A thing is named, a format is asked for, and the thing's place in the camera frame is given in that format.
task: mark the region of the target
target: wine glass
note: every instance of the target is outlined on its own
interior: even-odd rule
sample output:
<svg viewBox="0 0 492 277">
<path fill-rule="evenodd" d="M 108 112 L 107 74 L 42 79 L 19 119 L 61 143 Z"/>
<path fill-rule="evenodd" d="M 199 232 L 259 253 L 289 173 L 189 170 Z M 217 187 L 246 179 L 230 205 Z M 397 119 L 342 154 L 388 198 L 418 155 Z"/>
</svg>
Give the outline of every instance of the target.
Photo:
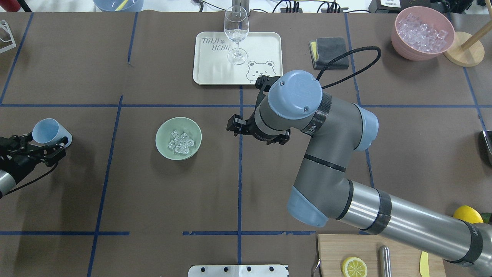
<svg viewBox="0 0 492 277">
<path fill-rule="evenodd" d="M 246 62 L 247 53 L 239 48 L 239 42 L 243 41 L 249 32 L 247 12 L 241 6 L 232 6 L 225 11 L 224 18 L 225 35 L 236 43 L 236 49 L 229 51 L 227 59 L 234 65 L 242 65 Z"/>
</svg>

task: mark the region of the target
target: bear drawing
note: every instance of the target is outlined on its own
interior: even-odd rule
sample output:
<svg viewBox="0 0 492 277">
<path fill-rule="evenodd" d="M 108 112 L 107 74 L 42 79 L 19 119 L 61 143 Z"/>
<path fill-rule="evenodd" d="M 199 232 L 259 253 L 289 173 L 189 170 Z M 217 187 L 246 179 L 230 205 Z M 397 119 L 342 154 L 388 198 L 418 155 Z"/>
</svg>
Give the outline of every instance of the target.
<svg viewBox="0 0 492 277">
<path fill-rule="evenodd" d="M 258 77 L 266 75 L 266 76 L 275 76 L 274 71 L 274 62 L 267 61 L 264 64 L 257 64 L 255 61 L 249 61 L 248 64 L 249 71 L 246 74 L 246 78 L 249 81 L 256 81 Z"/>
</svg>

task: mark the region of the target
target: yellow utensil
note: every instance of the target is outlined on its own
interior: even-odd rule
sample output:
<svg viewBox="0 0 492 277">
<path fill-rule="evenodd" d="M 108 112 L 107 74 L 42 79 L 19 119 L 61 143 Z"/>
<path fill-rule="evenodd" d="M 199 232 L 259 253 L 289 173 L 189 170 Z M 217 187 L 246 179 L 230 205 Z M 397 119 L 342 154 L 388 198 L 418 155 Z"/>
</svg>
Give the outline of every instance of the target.
<svg viewBox="0 0 492 277">
<path fill-rule="evenodd" d="M 128 3 L 128 0 L 124 0 L 115 10 L 122 10 L 126 3 Z"/>
<path fill-rule="evenodd" d="M 423 251 L 420 254 L 420 275 L 422 277 L 429 277 L 429 255 Z"/>
</svg>

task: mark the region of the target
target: bowl of ice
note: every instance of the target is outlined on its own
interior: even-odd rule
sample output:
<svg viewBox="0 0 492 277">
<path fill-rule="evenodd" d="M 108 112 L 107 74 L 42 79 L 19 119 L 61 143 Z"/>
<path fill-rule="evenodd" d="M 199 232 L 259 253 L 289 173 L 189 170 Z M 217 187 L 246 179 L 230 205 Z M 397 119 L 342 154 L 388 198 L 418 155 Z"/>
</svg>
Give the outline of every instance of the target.
<svg viewBox="0 0 492 277">
<path fill-rule="evenodd" d="M 455 29 L 440 12 L 422 6 L 402 10 L 393 26 L 391 43 L 402 57 L 424 61 L 448 50 L 455 39 Z"/>
<path fill-rule="evenodd" d="M 202 143 L 200 126 L 187 117 L 174 117 L 164 122 L 155 135 L 159 153 L 173 161 L 182 161 L 196 154 Z"/>
</svg>

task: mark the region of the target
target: blue cup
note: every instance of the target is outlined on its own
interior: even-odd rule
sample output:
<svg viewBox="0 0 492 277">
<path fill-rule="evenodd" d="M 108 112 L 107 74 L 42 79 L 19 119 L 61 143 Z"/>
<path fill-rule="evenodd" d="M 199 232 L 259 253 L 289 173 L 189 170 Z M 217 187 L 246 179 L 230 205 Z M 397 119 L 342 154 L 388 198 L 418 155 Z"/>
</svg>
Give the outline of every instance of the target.
<svg viewBox="0 0 492 277">
<path fill-rule="evenodd" d="M 115 11 L 123 0 L 94 0 L 94 4 L 102 11 Z M 139 12 L 142 10 L 144 0 L 129 0 L 120 11 Z"/>
</svg>

